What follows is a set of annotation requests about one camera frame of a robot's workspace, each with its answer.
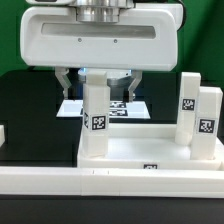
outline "white platform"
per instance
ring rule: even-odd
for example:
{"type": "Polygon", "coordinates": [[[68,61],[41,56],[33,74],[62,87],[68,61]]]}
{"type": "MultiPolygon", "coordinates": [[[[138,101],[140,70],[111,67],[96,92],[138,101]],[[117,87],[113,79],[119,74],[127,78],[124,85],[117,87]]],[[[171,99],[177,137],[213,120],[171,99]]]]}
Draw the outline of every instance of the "white platform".
{"type": "MultiPolygon", "coordinates": [[[[143,101],[134,101],[132,103],[111,101],[110,103],[110,118],[150,119],[148,109],[143,101]]],[[[64,100],[57,113],[57,117],[82,117],[82,113],[83,100],[64,100]]]]}
{"type": "Polygon", "coordinates": [[[167,170],[220,170],[224,146],[217,139],[213,160],[190,160],[190,147],[175,143],[176,125],[110,124],[105,157],[88,158],[80,141],[80,168],[157,168],[167,170]]]}
{"type": "Polygon", "coordinates": [[[222,171],[0,167],[0,194],[224,198],[222,171]]]}

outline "black surface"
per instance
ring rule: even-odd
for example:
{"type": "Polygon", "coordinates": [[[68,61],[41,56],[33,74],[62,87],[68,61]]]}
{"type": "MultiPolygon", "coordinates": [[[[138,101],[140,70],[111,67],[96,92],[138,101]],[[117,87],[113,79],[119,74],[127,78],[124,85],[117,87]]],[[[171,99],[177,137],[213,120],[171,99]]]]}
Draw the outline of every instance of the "black surface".
{"type": "MultiPolygon", "coordinates": [[[[152,119],[131,122],[175,123],[178,86],[175,74],[144,75],[137,99],[146,101],[152,119]]],[[[13,71],[0,78],[0,123],[7,136],[0,165],[76,166],[81,120],[56,119],[62,99],[53,72],[13,71]]],[[[221,114],[220,136],[222,128],[221,114]]],[[[2,224],[221,224],[223,220],[221,199],[0,195],[2,224]]]]}

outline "green wall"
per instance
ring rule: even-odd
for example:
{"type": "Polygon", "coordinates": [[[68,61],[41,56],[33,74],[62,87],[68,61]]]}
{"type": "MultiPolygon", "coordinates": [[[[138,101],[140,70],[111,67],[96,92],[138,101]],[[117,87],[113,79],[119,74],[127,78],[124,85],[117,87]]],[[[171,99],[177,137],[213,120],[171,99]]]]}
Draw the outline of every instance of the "green wall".
{"type": "MultiPolygon", "coordinates": [[[[224,0],[184,0],[187,23],[179,33],[179,62],[175,71],[196,71],[224,87],[224,0]]],[[[20,57],[19,29],[25,0],[0,5],[0,75],[26,68],[20,57]]]]}

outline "white block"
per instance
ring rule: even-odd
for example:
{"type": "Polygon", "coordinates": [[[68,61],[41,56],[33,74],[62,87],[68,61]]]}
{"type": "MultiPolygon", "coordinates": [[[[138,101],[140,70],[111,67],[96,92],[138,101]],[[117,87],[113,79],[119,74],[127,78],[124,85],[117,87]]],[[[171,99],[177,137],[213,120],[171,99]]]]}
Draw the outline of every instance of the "white block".
{"type": "Polygon", "coordinates": [[[191,159],[214,159],[222,95],[220,88],[200,87],[199,89],[191,159]]]}
{"type": "Polygon", "coordinates": [[[221,171],[119,170],[120,196],[224,197],[221,171]]]}
{"type": "Polygon", "coordinates": [[[88,114],[109,113],[110,88],[102,85],[83,85],[83,108],[88,114]]]}
{"type": "Polygon", "coordinates": [[[82,147],[87,157],[108,151],[110,88],[106,72],[89,71],[83,89],[82,147]]]}
{"type": "Polygon", "coordinates": [[[83,169],[82,195],[119,196],[120,175],[109,169],[83,169]]]}
{"type": "Polygon", "coordinates": [[[182,73],[175,142],[189,145],[195,122],[195,108],[201,82],[199,73],[182,73]]]}
{"type": "Polygon", "coordinates": [[[0,167],[0,194],[81,195],[81,169],[0,167]]]}
{"type": "Polygon", "coordinates": [[[82,148],[86,157],[105,156],[108,152],[108,133],[92,133],[83,126],[82,148]]]}
{"type": "Polygon", "coordinates": [[[5,142],[5,132],[4,132],[4,126],[0,125],[0,147],[5,142]]]}

